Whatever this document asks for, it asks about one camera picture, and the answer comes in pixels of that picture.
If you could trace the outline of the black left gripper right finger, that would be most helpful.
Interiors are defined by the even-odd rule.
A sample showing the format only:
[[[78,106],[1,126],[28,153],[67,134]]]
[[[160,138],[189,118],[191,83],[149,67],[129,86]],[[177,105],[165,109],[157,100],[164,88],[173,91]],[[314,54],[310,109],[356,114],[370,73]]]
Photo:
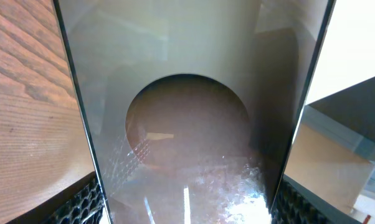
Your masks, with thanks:
[[[272,205],[271,224],[361,224],[284,175]]]

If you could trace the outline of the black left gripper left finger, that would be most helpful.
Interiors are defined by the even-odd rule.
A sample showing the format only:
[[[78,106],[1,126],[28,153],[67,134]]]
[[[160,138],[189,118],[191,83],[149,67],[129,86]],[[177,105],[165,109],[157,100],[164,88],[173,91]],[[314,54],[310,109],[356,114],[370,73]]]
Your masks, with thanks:
[[[96,173],[91,172],[9,223],[99,224],[103,209],[101,187]]]

